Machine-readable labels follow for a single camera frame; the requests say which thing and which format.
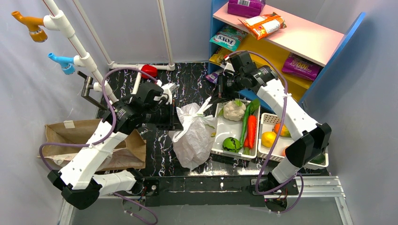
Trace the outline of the white plastic grocery bag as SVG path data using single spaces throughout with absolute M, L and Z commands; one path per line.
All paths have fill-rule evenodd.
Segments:
M 205 115 L 205 111 L 212 106 L 210 100 L 210 97 L 207 98 L 201 106 L 191 103 L 176 109 L 183 130 L 170 131 L 169 136 L 183 168 L 193 170 L 210 156 L 217 130 L 217 118 Z

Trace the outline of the orange snack bag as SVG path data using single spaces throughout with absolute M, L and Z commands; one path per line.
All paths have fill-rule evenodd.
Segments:
M 272 33 L 286 28 L 285 20 L 275 12 L 239 21 L 257 40 L 266 38 Z

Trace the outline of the purple snack bag top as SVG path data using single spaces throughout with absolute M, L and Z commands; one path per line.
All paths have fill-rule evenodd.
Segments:
M 265 5 L 265 0 L 229 0 L 227 4 L 227 13 L 251 18 L 259 16 Z

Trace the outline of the purple snack bag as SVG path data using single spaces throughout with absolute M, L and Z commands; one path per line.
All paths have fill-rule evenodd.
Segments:
M 205 76 L 205 78 L 213 84 L 217 84 L 218 77 L 222 73 L 222 70 L 217 70 Z
M 227 4 L 227 13 L 251 18 L 259 16 L 265 5 L 265 0 L 229 0 Z
M 290 53 L 283 64 L 282 72 L 314 81 L 322 67 L 296 54 Z

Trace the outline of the brown paper bag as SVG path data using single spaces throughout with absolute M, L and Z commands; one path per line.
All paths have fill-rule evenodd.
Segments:
M 96 130 L 100 119 L 67 120 L 61 123 L 45 125 L 48 142 L 83 144 L 88 141 Z M 55 169 L 66 166 L 79 152 L 78 148 L 62 146 L 45 146 L 42 154 L 46 162 Z M 124 170 L 127 168 L 144 169 L 146 141 L 137 130 L 134 130 L 123 142 L 113 150 L 97 169 L 98 171 Z

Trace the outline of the purple snack bag bottom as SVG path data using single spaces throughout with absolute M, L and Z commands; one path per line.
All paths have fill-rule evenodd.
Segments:
M 222 73 L 222 70 L 217 70 L 205 76 L 205 78 L 213 84 L 217 84 L 218 77 Z

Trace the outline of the red pepper toy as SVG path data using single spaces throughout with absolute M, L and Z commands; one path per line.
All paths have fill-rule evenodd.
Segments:
M 141 74 L 141 77 L 144 79 L 149 79 L 149 76 L 156 78 L 158 75 L 158 69 L 148 64 L 144 64 L 140 70 L 147 74 L 147 75 L 143 73 Z

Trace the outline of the white vegetable basket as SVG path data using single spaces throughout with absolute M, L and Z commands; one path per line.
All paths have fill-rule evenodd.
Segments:
M 243 123 L 241 121 L 232 121 L 224 118 L 223 115 L 220 114 L 220 111 L 223 109 L 224 103 L 218 103 L 216 108 L 217 118 L 217 129 L 214 138 L 214 143 L 211 149 L 212 154 L 221 155 L 230 158 L 237 158 L 241 160 L 250 161 L 257 157 L 257 144 L 258 144 L 258 133 L 259 133 L 259 125 L 260 125 L 260 106 L 254 111 L 254 116 L 256 117 L 256 132 L 255 132 L 255 142 L 254 147 L 250 149 L 249 154 L 244 154 L 244 149 L 240 149 L 238 153 L 226 151 L 222 148 L 223 141 L 228 137 L 233 137 L 236 139 L 240 139 L 241 131 L 243 128 Z

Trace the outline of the white fruit basket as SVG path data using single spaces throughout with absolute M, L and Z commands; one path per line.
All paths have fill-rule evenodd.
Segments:
M 261 143 L 261 137 L 262 134 L 265 132 L 271 132 L 273 131 L 274 125 L 276 123 L 279 123 L 280 119 L 270 113 L 263 113 L 261 115 L 260 119 L 260 134 L 259 134 L 259 140 L 257 144 L 257 157 L 259 158 L 266 158 L 270 148 L 262 145 Z M 282 156 L 282 151 L 285 149 L 285 147 L 291 145 L 293 143 L 293 139 L 291 137 L 279 137 L 275 149 L 271 154 L 270 160 L 276 161 L 276 162 L 281 162 L 284 159 L 284 156 Z M 306 169 L 312 169 L 312 170 L 317 170 L 317 169 L 323 169 L 327 168 L 329 166 L 329 156 L 328 156 L 328 149 L 325 150 L 323 153 L 323 161 L 318 164 L 318 163 L 313 163 L 313 162 L 308 162 L 304 167 Z

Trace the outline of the dark metal hook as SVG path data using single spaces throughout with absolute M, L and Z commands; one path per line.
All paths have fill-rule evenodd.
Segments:
M 83 97 L 85 100 L 87 100 L 94 106 L 98 107 L 99 109 L 106 110 L 107 108 L 104 105 L 102 105 L 100 102 L 96 101 L 94 98 L 90 96 L 90 91 L 94 89 L 93 78 L 87 76 L 81 71 L 77 71 L 77 74 L 84 79 L 84 84 L 81 91 L 81 97 Z

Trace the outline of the red green mango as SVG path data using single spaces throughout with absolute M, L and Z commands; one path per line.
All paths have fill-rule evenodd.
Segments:
M 290 134 L 289 130 L 287 129 L 287 127 L 285 125 L 282 125 L 281 123 L 275 124 L 273 131 L 275 133 L 277 133 L 279 131 L 280 127 L 282 127 L 282 130 L 280 132 L 281 137 L 291 137 L 291 134 Z

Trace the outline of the green avocado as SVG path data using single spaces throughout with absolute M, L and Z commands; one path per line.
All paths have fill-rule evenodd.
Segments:
M 317 165 L 323 165 L 323 164 L 325 164 L 325 161 L 326 161 L 326 156 L 325 156 L 325 154 L 320 154 L 320 155 L 314 157 L 314 158 L 310 161 L 310 163 L 317 164 Z

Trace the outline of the white pvc pipe rack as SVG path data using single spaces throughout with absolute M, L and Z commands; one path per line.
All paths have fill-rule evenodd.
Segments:
M 62 10 L 60 10 L 55 3 L 54 0 L 45 0 L 43 1 L 45 6 L 48 8 L 50 14 L 46 15 L 43 18 L 44 22 L 44 27 L 48 30 L 57 30 L 60 31 L 64 37 L 66 37 L 69 42 L 72 44 L 74 49 L 77 52 L 77 56 L 73 57 L 73 59 L 76 61 L 75 65 L 85 67 L 87 68 L 94 78 L 101 83 L 105 78 L 101 74 L 101 72 L 98 70 L 97 64 L 95 63 L 94 59 L 92 56 L 85 50 L 83 44 L 80 42 L 78 39 L 76 32 L 74 28 L 72 27 L 71 23 L 69 22 L 68 18 L 66 15 L 63 13 Z M 110 69 L 117 69 L 117 68 L 140 68 L 143 66 L 143 64 L 117 64 L 114 63 L 108 56 L 103 44 L 100 41 L 100 38 L 98 37 L 95 29 L 93 28 L 91 22 L 89 21 L 88 17 L 86 16 L 84 10 L 81 7 L 81 4 L 79 1 L 74 1 L 79 13 L 81 14 L 82 18 L 84 19 L 84 22 L 86 23 L 87 27 L 89 28 L 89 31 L 91 32 L 92 36 L 94 37 L 94 40 L 100 47 L 100 50 L 103 52 L 105 58 L 107 59 L 108 65 Z M 172 51 L 171 51 L 171 43 L 170 43 L 170 37 L 168 33 L 168 26 L 167 26 L 167 20 L 165 16 L 165 11 L 164 11 L 164 5 L 163 1 L 158 0 L 157 1 L 158 9 L 159 9 L 159 14 L 161 18 L 161 27 L 163 30 L 164 38 L 165 38 L 165 43 L 166 43 L 166 48 L 167 48 L 167 55 L 168 55 L 168 64 L 167 65 L 155 65 L 155 67 L 159 70 L 167 70 L 167 71 L 174 71 L 175 70 L 175 63 L 173 61 L 173 56 L 172 56 Z

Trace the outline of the orange pipe hook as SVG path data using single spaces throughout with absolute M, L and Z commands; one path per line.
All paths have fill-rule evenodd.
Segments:
M 47 34 L 41 28 L 41 26 L 44 26 L 43 18 L 23 16 L 19 11 L 14 11 L 11 15 L 27 27 L 29 35 L 34 42 L 42 43 L 48 39 Z

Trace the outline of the aluminium base frame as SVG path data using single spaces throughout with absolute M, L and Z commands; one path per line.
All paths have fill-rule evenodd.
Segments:
M 257 195 L 253 176 L 155 177 L 146 180 L 144 208 L 116 196 L 78 210 L 61 209 L 61 225 L 351 225 L 337 176 L 296 178 L 284 193 Z

